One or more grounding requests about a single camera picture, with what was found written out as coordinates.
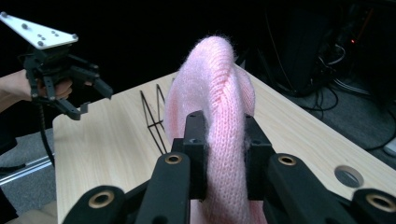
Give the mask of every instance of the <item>knit hat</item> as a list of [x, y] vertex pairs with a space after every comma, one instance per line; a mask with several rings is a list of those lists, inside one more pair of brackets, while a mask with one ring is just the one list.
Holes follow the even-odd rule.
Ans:
[[266, 223], [262, 202], [248, 200], [245, 114], [254, 115], [248, 74], [234, 64], [233, 47], [221, 36], [202, 39], [190, 52], [165, 99], [164, 128], [170, 143], [183, 138], [186, 117], [206, 119], [207, 192], [191, 201], [191, 223]]

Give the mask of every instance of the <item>metal floor strip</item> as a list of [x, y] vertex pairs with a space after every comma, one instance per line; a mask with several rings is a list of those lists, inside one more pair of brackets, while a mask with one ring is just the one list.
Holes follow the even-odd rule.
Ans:
[[26, 166], [21, 168], [20, 170], [14, 172], [12, 174], [3, 176], [0, 179], [0, 186], [4, 185], [4, 184], [6, 184], [6, 183], [8, 183], [10, 181], [13, 181], [13, 180], [16, 180], [18, 178], [21, 178], [21, 177], [23, 177], [25, 175], [29, 175], [31, 173], [39, 171], [39, 170], [41, 170], [41, 169], [43, 169], [43, 168], [45, 168], [45, 167], [47, 167], [49, 165], [52, 165], [52, 164], [51, 164], [50, 158], [48, 156], [40, 158], [40, 159], [35, 160], [35, 161], [27, 162]]

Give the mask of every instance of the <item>person's arm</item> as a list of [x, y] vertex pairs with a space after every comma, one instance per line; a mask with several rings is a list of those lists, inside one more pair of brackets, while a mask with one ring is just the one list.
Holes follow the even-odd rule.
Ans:
[[[72, 92], [72, 81], [64, 80], [55, 86], [57, 98], [67, 98]], [[46, 95], [45, 87], [38, 85], [39, 94]], [[19, 101], [32, 101], [30, 85], [26, 78], [26, 70], [0, 77], [0, 113]]]

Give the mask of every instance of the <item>pink knitted fabric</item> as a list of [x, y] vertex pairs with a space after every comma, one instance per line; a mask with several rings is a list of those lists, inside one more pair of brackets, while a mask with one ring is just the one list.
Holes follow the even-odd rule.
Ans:
[[203, 110], [209, 146], [207, 194], [191, 201], [191, 223], [266, 223], [262, 202], [250, 202], [244, 163], [245, 115], [254, 114], [248, 74], [233, 63], [233, 48], [220, 36], [201, 40], [180, 67], [165, 100], [168, 140], [182, 138], [186, 117]]

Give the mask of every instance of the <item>light wood tabletop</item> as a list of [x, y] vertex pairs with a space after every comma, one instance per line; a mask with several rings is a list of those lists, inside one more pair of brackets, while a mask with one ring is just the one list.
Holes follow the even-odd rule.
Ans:
[[[145, 114], [141, 92], [158, 121], [158, 111], [163, 116], [163, 101], [160, 98], [158, 104], [157, 85], [166, 96], [176, 75], [117, 93], [111, 100], [94, 102], [81, 120], [61, 115], [53, 121], [58, 223], [90, 189], [111, 185], [127, 192], [150, 179], [161, 152], [146, 123], [146, 116], [152, 122], [148, 111]], [[396, 196], [396, 171], [254, 76], [250, 78], [256, 92], [254, 118], [277, 153], [300, 158], [328, 190], [346, 199], [362, 188]], [[163, 130], [159, 130], [170, 150]], [[336, 169], [355, 175], [361, 186], [342, 184], [334, 174]]]

